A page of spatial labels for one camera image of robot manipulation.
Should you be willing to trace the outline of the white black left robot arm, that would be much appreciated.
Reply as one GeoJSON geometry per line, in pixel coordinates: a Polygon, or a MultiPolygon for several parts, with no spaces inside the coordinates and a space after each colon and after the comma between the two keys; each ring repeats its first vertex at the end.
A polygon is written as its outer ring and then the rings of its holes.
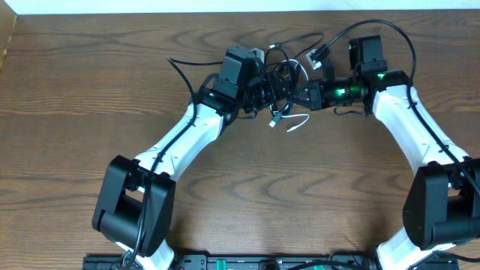
{"type": "Polygon", "coordinates": [[[244,111],[250,119],[295,89],[298,70],[289,61],[269,70],[260,49],[231,46],[221,69],[210,73],[178,123],[133,159],[116,156],[106,168],[92,226],[125,252],[113,269],[168,269],[174,253],[166,237],[176,185],[196,156],[244,111]]]}

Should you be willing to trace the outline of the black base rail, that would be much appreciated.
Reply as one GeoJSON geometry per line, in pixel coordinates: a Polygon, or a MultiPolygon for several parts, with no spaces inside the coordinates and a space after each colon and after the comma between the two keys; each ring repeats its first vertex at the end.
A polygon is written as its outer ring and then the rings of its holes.
{"type": "MultiPolygon", "coordinates": [[[[84,270],[119,269],[120,256],[85,256],[82,262],[84,270]]],[[[300,256],[207,256],[204,254],[178,255],[167,269],[173,270],[260,270],[291,269],[381,269],[380,264],[367,256],[349,255],[345,252],[321,257],[300,256]]],[[[426,262],[410,266],[407,269],[459,270],[456,259],[432,257],[426,262]]]]}

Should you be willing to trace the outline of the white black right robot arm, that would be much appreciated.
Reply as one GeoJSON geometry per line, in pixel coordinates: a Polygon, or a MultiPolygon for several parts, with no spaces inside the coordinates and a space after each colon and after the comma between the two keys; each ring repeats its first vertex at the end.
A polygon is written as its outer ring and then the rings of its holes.
{"type": "Polygon", "coordinates": [[[455,145],[429,115],[402,70],[390,70],[380,36],[349,41],[351,77],[337,78],[327,46],[306,59],[321,79],[300,85],[292,102],[310,110],[364,104],[409,162],[414,179],[402,228],[378,245],[378,269],[415,269],[433,256],[479,237],[479,160],[455,145]]]}

